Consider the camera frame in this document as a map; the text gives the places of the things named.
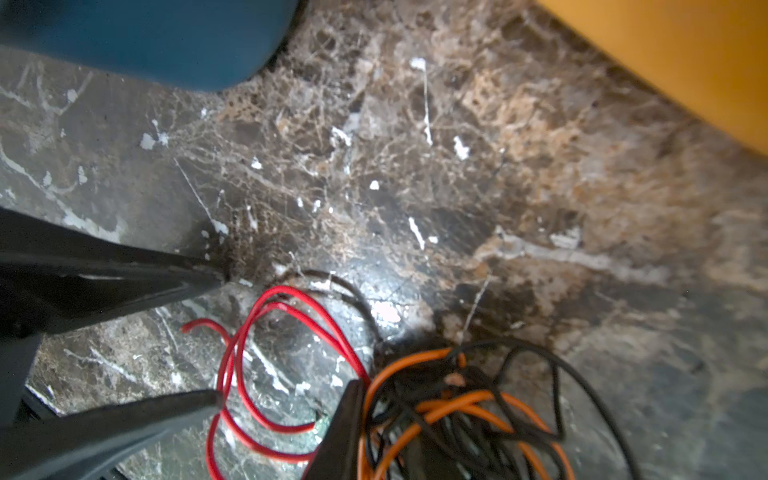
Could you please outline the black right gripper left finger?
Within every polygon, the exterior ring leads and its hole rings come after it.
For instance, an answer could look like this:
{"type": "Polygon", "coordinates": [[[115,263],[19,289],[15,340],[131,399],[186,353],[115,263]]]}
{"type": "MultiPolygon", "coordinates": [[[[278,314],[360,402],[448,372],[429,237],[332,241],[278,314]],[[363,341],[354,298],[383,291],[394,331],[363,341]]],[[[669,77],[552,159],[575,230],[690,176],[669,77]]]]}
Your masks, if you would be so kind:
{"type": "Polygon", "coordinates": [[[208,261],[119,245],[1,212],[1,333],[61,334],[197,297],[226,273],[208,261]]]}

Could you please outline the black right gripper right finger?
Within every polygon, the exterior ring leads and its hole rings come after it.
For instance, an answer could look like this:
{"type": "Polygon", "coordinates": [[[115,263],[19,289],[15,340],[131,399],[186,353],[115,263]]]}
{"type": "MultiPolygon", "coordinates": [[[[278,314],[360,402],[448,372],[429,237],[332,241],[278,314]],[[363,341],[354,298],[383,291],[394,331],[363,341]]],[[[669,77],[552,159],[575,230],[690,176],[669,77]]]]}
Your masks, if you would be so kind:
{"type": "Polygon", "coordinates": [[[125,458],[223,407],[216,390],[165,395],[1,430],[3,479],[98,479],[125,458]]]}

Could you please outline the teal plastic bin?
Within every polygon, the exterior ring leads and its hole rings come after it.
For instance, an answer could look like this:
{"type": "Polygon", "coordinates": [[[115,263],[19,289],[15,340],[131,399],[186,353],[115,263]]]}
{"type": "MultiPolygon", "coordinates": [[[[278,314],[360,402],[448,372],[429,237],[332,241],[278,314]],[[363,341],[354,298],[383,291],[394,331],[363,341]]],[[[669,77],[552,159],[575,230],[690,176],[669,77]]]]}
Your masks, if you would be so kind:
{"type": "Polygon", "coordinates": [[[178,88],[247,80],[280,47],[296,1],[19,0],[1,4],[5,46],[178,88]]]}

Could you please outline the right yellow plastic bin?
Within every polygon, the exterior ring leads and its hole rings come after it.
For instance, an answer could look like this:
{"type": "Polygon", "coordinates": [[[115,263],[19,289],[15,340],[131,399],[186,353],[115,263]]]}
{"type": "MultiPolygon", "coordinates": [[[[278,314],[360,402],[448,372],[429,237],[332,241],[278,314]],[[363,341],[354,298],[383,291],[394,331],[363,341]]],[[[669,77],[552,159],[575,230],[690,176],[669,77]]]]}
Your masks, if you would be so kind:
{"type": "Polygon", "coordinates": [[[766,2],[563,0],[542,5],[670,99],[766,153],[766,2]]]}

